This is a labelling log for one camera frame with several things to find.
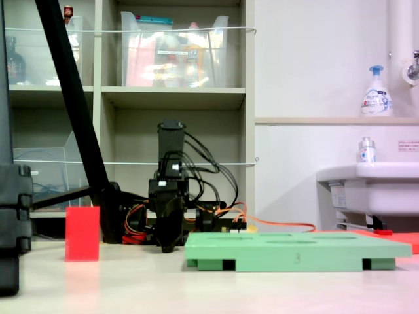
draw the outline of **white sink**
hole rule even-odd
[[[381,216],[419,216],[419,163],[376,162],[330,167],[317,181],[331,187],[338,211]]]

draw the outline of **black tripod leg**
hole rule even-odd
[[[90,119],[79,72],[73,57],[58,0],[35,0],[55,69],[60,80],[65,107],[73,127],[89,186],[97,192],[92,202],[100,206],[103,240],[121,243],[123,227],[118,204],[118,188],[108,181],[98,140]]]

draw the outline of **white pipe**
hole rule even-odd
[[[389,10],[391,69],[400,72],[401,66],[413,57],[413,0],[390,0]]]
[[[407,77],[414,62],[414,0],[389,0],[389,42],[392,56],[388,87],[395,116],[416,116],[411,87],[417,82]]]

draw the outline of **metal wire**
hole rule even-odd
[[[33,28],[12,28],[12,27],[6,27],[6,31],[44,31],[43,29],[33,29]],[[68,33],[170,33],[170,32],[184,32],[184,31],[212,31],[216,29],[248,29],[250,31],[254,31],[256,35],[256,28],[254,27],[248,27],[248,26],[230,26],[230,27],[216,27],[216,28],[200,28],[200,29],[168,29],[164,31],[107,31],[107,30],[80,30],[80,31],[73,31],[73,30],[67,30]]]
[[[82,162],[66,162],[63,160],[26,160],[15,159],[14,162],[44,162],[50,164],[82,164]],[[254,166],[258,163],[259,158],[255,158],[255,162],[221,162],[223,166]],[[126,165],[126,166],[158,166],[157,162],[104,162],[105,165]],[[196,166],[211,166],[209,162],[196,162]]]

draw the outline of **faucet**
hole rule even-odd
[[[411,65],[407,69],[407,76],[411,80],[417,80],[419,79],[419,50],[415,50],[413,52],[413,57],[414,57],[414,65]]]

